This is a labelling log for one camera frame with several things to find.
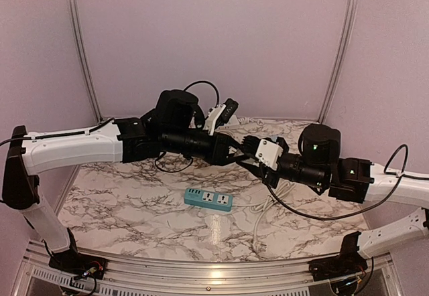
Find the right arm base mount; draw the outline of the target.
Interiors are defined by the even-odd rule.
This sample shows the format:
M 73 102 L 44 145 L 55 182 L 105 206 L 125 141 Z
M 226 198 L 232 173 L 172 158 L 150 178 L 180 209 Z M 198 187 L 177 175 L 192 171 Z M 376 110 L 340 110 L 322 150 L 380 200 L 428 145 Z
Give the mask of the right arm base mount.
M 308 270 L 314 281 L 333 279 L 358 273 L 359 271 L 366 271 L 368 268 L 367 261 L 358 253 L 358 238 L 360 235 L 360 232 L 346 235 L 336 256 L 311 260 Z

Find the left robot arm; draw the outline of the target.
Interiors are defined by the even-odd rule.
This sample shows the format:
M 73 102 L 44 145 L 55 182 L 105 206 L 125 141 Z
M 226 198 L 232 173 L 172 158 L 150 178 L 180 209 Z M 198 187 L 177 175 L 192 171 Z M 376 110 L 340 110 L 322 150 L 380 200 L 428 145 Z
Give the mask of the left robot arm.
M 157 159 L 163 153 L 199 158 L 224 166 L 239 160 L 234 138 L 216 129 L 238 108 L 229 98 L 204 115 L 198 98 L 185 90 L 165 90 L 156 107 L 142 117 L 111 118 L 98 126 L 63 132 L 29 133 L 14 128 L 3 176 L 2 198 L 19 211 L 71 273 L 84 268 L 74 239 L 38 192 L 39 174 L 87 163 L 132 163 Z

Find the white multicolour power strip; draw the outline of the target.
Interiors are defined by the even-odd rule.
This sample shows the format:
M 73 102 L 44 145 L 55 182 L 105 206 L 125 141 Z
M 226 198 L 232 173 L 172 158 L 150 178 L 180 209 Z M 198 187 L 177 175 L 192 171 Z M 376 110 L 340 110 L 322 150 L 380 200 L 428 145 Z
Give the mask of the white multicolour power strip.
M 230 131 L 240 126 L 239 119 L 236 115 L 233 115 L 227 123 L 224 125 L 219 126 L 216 131 Z

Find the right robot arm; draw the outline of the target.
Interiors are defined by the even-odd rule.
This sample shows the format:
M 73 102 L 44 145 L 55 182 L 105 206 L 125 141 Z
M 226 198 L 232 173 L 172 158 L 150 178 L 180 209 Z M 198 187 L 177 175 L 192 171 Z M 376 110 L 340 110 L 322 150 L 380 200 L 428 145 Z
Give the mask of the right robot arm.
M 242 152 L 250 161 L 240 164 L 261 179 L 269 190 L 279 179 L 308 186 L 318 195 L 346 202 L 371 202 L 371 209 L 391 200 L 417 210 L 381 228 L 354 232 L 343 238 L 332 269 L 347 274 L 359 259 L 378 256 L 406 242 L 428 237 L 428 176 L 407 174 L 367 159 L 342 158 L 341 133 L 326 125 L 310 124 L 298 139 L 297 154 L 289 153 L 283 138 L 246 136 Z

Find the teal power strip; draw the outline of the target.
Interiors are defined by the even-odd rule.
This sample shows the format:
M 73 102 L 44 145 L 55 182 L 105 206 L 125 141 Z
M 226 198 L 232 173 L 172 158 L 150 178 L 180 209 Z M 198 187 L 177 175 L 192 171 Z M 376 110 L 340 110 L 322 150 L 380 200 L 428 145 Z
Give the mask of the teal power strip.
M 229 194 L 187 188 L 184 192 L 184 203 L 189 206 L 230 212 L 233 206 L 233 197 Z

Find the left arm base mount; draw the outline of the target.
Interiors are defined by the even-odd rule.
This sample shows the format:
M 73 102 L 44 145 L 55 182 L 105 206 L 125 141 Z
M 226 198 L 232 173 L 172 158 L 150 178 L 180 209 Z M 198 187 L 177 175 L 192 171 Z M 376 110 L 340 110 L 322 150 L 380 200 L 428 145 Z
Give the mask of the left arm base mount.
M 82 275 L 84 272 L 95 268 L 93 276 L 95 279 L 102 279 L 105 274 L 107 260 L 103 257 L 80 253 L 73 233 L 69 228 L 67 232 L 70 239 L 70 246 L 64 252 L 52 252 L 46 242 L 44 242 L 46 252 L 50 256 L 49 267 L 75 275 Z

